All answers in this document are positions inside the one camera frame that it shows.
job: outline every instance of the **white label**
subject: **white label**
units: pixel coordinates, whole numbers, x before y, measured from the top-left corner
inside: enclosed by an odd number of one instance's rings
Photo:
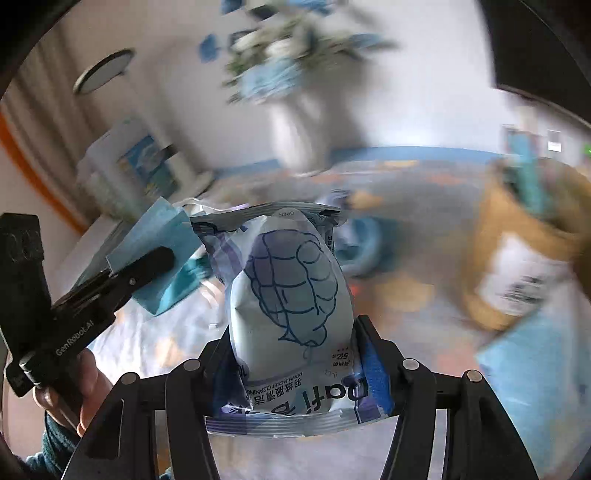
[[[568,268],[568,262],[545,257],[516,234],[505,232],[476,291],[494,309],[522,316],[545,300]]]

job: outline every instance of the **orange wall trim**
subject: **orange wall trim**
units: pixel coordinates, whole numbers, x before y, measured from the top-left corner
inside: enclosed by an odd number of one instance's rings
[[[0,142],[4,145],[8,157],[22,172],[32,187],[49,203],[53,209],[70,225],[76,232],[83,234],[86,228],[80,224],[70,211],[60,202],[55,195],[45,186],[39,175],[29,165],[29,162],[22,153],[14,137],[8,130],[8,125],[3,114],[0,113]]]

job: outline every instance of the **plastic bag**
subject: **plastic bag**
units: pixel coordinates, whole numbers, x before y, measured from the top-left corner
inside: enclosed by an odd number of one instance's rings
[[[359,414],[373,399],[332,254],[333,227],[344,221],[339,209],[297,202],[193,218],[226,284],[230,339],[250,403],[208,419],[211,432],[314,435],[386,416],[375,403]]]

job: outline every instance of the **blue flowers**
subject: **blue flowers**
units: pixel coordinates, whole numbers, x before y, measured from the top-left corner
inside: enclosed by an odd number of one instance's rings
[[[379,47],[384,44],[384,39],[375,33],[359,33],[349,37],[351,47],[358,50]]]
[[[244,6],[244,0],[222,0],[222,15],[229,14]]]
[[[217,60],[218,51],[217,38],[211,33],[199,45],[199,57],[203,63]]]
[[[272,96],[285,96],[301,83],[302,70],[294,59],[269,59],[242,75],[240,89],[244,99],[266,100]]]
[[[332,2],[328,2],[327,0],[288,0],[288,3],[292,7],[318,12],[326,16],[330,15],[329,5]]]

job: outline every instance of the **curtain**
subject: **curtain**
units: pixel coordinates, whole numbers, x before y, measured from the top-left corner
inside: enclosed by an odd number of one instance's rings
[[[31,50],[0,108],[31,168],[88,227],[99,211],[76,184],[76,164],[106,128],[90,100],[72,93],[79,73],[57,23]]]

